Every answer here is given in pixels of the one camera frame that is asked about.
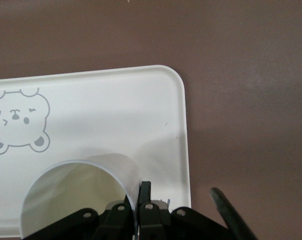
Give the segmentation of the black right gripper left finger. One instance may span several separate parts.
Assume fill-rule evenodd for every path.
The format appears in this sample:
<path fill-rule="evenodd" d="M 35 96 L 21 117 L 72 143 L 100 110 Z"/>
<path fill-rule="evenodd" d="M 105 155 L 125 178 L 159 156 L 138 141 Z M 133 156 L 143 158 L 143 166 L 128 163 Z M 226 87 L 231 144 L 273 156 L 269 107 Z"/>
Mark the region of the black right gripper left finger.
<path fill-rule="evenodd" d="M 109 203 L 102 214 L 82 208 L 34 233 L 24 240 L 131 240 L 135 234 L 133 211 L 126 196 Z"/>

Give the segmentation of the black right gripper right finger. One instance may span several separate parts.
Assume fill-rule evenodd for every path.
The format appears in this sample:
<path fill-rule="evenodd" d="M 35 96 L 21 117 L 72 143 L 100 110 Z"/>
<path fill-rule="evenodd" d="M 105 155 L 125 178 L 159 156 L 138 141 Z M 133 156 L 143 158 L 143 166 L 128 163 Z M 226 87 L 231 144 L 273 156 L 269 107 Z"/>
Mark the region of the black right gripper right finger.
<path fill-rule="evenodd" d="M 140 240 L 234 240 L 231 231 L 189 207 L 169 211 L 162 200 L 151 200 L 151 182 L 143 181 L 138 196 Z"/>

